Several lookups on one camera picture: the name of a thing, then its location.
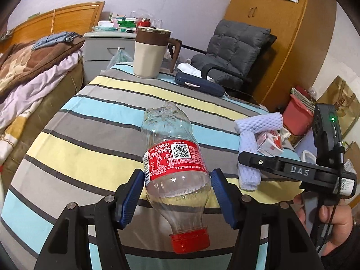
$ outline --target brown mug handle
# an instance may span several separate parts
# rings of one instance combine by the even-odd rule
[[[170,65],[170,72],[172,73],[172,72],[174,72],[175,64],[176,64],[176,61],[178,60],[178,57],[179,57],[179,54],[180,54],[182,41],[179,40],[179,39],[169,37],[167,39],[167,42],[172,44],[172,45],[175,45],[174,56],[172,57],[171,65]]]

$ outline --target finger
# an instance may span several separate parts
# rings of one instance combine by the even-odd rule
[[[306,220],[306,214],[303,208],[301,208],[298,212],[296,212],[296,215],[298,216],[300,222],[302,225],[306,228],[305,220]]]
[[[301,194],[296,195],[293,199],[293,202],[294,204],[302,204],[303,202],[302,202]]]
[[[321,222],[328,223],[330,221],[333,208],[333,206],[322,206],[320,208],[319,218]],[[331,223],[336,225],[352,224],[351,208],[347,205],[338,205]]]

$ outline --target cabinet handle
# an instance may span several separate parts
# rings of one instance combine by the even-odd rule
[[[255,11],[256,11],[257,7],[254,8],[254,11],[252,12],[251,17],[254,17]]]
[[[249,11],[249,13],[248,13],[248,17],[249,17],[249,18],[250,18],[251,10],[253,10],[253,7],[250,8],[250,11]]]

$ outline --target paper bag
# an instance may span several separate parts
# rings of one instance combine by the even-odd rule
[[[345,80],[338,76],[317,102],[335,106],[344,139],[360,116],[360,103],[355,93],[346,84]]]

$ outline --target cable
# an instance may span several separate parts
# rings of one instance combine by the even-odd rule
[[[51,22],[51,34],[54,34],[55,9],[53,11],[53,21]]]
[[[320,253],[322,247],[324,246],[325,244],[325,241],[326,241],[326,237],[329,233],[329,230],[330,230],[330,225],[333,221],[333,218],[334,218],[334,215],[335,215],[335,210],[336,210],[336,207],[337,205],[339,204],[339,201],[340,201],[340,190],[341,190],[341,182],[342,182],[342,169],[340,169],[340,175],[339,175],[339,184],[338,184],[338,190],[337,190],[337,193],[336,193],[336,200],[337,200],[337,203],[334,205],[333,207],[333,210],[331,212],[331,216],[330,216],[330,220],[328,222],[328,226],[326,227],[326,231],[325,231],[325,235],[324,235],[324,238],[323,238],[323,241],[319,247],[319,249],[317,250],[317,253]]]

